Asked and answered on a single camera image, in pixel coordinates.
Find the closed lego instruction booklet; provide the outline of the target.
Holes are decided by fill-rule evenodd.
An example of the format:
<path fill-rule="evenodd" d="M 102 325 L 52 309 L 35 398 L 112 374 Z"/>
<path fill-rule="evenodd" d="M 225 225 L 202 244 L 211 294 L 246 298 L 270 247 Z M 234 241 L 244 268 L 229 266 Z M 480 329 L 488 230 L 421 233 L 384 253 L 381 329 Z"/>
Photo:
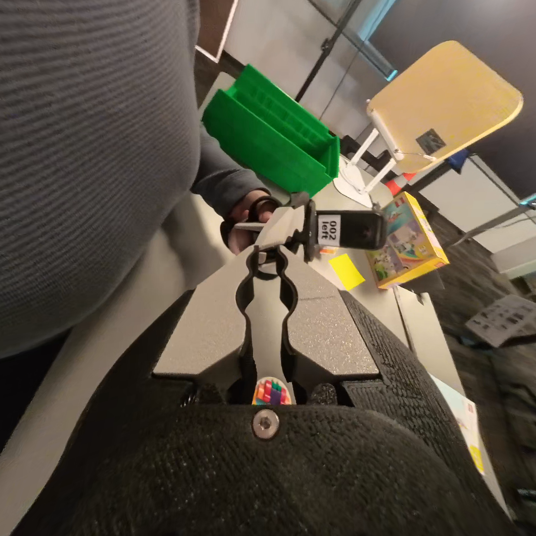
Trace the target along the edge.
<path fill-rule="evenodd" d="M 476 405 L 438 378 L 433 375 L 431 375 L 431 378 L 446 400 L 447 405 L 459 425 L 475 467 L 479 473 L 484 476 L 486 473 L 481 452 Z"/>

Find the green plastic bin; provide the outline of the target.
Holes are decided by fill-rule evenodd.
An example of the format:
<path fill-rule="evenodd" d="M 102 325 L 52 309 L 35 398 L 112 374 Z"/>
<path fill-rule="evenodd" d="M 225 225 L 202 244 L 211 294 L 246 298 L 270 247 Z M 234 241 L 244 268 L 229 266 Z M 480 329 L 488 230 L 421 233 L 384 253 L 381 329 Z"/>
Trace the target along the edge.
<path fill-rule="evenodd" d="M 339 174 L 340 139 L 251 64 L 202 116 L 237 163 L 282 190 L 314 197 Z"/>

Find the thin black light stand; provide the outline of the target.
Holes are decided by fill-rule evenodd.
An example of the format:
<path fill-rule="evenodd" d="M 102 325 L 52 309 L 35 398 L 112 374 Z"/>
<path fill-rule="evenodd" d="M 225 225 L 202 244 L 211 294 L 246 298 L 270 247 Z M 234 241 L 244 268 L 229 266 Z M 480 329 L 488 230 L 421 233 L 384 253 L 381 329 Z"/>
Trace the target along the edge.
<path fill-rule="evenodd" d="M 338 38 L 342 35 L 346 26 L 352 19 L 353 14 L 358 9 L 361 3 L 362 1 L 350 1 L 348 6 L 345 8 L 345 11 L 343 12 L 343 14 L 337 20 L 334 33 L 331 35 L 331 37 L 326 38 L 322 42 L 321 47 L 320 47 L 320 50 L 321 50 L 320 56 L 318 57 L 318 60 L 315 62 L 312 70 L 309 72 L 309 75 L 306 78 L 304 84 L 301 86 L 296 97 L 294 98 L 296 102 L 298 103 L 301 102 L 302 98 L 305 96 L 312 82 L 318 75 L 318 72 L 321 70 L 323 64 L 325 63 L 327 58 L 330 56 Z"/>

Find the large dark screen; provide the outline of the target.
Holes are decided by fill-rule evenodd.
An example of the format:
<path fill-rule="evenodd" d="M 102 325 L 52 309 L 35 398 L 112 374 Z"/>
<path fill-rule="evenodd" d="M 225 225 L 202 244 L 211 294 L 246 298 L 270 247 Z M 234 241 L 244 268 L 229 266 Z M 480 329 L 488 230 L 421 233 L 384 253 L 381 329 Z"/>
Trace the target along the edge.
<path fill-rule="evenodd" d="M 535 1 L 395 1 L 371 43 L 402 72 L 450 40 L 522 93 L 519 115 L 473 148 L 519 198 L 535 193 Z"/>

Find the printed paper sheet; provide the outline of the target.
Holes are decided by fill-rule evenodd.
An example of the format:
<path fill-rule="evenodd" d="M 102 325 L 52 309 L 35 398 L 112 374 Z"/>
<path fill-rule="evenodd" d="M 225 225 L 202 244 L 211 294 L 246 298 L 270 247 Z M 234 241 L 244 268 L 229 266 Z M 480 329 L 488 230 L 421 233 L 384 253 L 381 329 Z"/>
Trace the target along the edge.
<path fill-rule="evenodd" d="M 499 348 L 534 322 L 535 302 L 511 294 L 478 312 L 465 326 L 493 348 Z"/>

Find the yellow lego box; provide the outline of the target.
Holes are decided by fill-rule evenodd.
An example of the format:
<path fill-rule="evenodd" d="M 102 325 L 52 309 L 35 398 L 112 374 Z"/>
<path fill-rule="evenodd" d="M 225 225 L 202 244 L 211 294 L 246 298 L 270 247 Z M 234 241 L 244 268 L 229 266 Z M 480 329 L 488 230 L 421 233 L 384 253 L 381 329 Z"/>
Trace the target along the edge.
<path fill-rule="evenodd" d="M 414 196 L 400 193 L 383 213 L 387 221 L 385 245 L 366 252 L 377 288 L 390 289 L 449 264 Z"/>

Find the round colourful lego build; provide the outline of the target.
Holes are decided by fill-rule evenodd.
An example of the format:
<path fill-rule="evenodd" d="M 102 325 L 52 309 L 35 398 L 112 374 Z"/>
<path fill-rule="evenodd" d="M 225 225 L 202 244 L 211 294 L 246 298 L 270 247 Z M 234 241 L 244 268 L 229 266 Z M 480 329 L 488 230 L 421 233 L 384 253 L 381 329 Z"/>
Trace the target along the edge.
<path fill-rule="evenodd" d="M 256 383 L 252 405 L 292 405 L 292 399 L 287 385 L 275 377 L 263 377 Z"/>

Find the wooden board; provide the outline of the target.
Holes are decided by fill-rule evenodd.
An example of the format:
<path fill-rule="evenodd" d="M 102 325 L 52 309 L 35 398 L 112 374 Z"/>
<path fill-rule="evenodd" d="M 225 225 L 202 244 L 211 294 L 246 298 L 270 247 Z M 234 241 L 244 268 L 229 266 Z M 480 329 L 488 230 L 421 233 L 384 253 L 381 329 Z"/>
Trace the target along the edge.
<path fill-rule="evenodd" d="M 436 45 L 367 104 L 402 173 L 419 173 L 510 123 L 522 93 L 456 41 Z"/>

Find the person's left hand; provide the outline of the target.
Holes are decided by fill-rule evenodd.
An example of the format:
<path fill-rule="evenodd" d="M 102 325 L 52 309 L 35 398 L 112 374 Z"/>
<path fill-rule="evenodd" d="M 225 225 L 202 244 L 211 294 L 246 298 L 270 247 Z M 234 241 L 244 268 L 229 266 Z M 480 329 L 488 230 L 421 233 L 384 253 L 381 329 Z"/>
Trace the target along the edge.
<path fill-rule="evenodd" d="M 252 231 L 237 229 L 236 225 L 246 221 L 265 224 L 282 204 L 267 191 L 254 190 L 234 206 L 220 225 L 220 234 L 225 246 L 234 255 L 239 255 L 251 246 L 255 238 Z"/>

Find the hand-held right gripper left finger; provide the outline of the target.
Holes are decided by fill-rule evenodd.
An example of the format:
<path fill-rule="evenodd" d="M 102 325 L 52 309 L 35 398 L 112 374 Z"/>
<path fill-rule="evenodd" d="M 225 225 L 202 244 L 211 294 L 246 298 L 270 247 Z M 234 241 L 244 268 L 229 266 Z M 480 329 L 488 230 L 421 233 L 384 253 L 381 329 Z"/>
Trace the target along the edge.
<path fill-rule="evenodd" d="M 257 248 L 250 246 L 194 290 L 153 369 L 156 376 L 240 376 L 251 343 Z"/>

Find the person's left forearm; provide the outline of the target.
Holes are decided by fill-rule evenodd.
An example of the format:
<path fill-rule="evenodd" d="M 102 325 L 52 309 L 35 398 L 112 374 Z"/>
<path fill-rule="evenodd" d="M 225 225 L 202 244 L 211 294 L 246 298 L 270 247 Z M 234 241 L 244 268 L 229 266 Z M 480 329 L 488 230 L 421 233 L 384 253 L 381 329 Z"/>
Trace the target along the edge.
<path fill-rule="evenodd" d="M 255 173 L 237 164 L 200 124 L 200 158 L 196 178 L 190 188 L 224 219 L 238 202 L 254 190 L 270 194 Z"/>

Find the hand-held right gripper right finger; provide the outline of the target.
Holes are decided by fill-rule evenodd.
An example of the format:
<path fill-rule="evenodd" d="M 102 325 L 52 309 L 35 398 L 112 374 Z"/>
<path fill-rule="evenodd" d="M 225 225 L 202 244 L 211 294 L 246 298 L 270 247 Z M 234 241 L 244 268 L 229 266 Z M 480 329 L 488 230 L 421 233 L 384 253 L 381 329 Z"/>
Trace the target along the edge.
<path fill-rule="evenodd" d="M 278 247 L 285 376 L 378 376 L 341 291 L 285 246 Z"/>

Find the yellow sticky note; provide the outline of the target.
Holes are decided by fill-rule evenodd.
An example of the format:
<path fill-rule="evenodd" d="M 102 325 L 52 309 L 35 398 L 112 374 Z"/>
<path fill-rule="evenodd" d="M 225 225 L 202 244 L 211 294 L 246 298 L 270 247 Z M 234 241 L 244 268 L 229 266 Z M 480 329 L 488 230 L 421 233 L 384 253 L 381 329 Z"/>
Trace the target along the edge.
<path fill-rule="evenodd" d="M 365 277 L 358 271 L 347 253 L 330 259 L 329 264 L 339 278 L 344 290 L 351 291 L 365 282 Z"/>

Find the orange traffic cone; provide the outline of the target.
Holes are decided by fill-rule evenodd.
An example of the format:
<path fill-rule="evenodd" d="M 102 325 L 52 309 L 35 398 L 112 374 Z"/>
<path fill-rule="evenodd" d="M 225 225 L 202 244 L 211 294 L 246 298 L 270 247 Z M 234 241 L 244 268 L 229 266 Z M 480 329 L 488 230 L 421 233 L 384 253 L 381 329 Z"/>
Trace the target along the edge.
<path fill-rule="evenodd" d="M 393 198 L 396 197 L 414 177 L 416 173 L 402 173 L 386 182 L 386 187 L 391 192 Z"/>

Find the person's grey sweater torso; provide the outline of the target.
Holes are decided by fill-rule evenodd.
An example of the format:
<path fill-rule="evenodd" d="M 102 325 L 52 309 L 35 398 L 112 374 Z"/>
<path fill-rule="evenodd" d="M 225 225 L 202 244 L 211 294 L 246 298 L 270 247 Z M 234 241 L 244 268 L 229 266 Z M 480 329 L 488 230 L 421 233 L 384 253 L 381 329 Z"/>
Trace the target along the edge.
<path fill-rule="evenodd" d="M 1 1 L 1 357 L 117 288 L 195 180 L 198 1 Z"/>

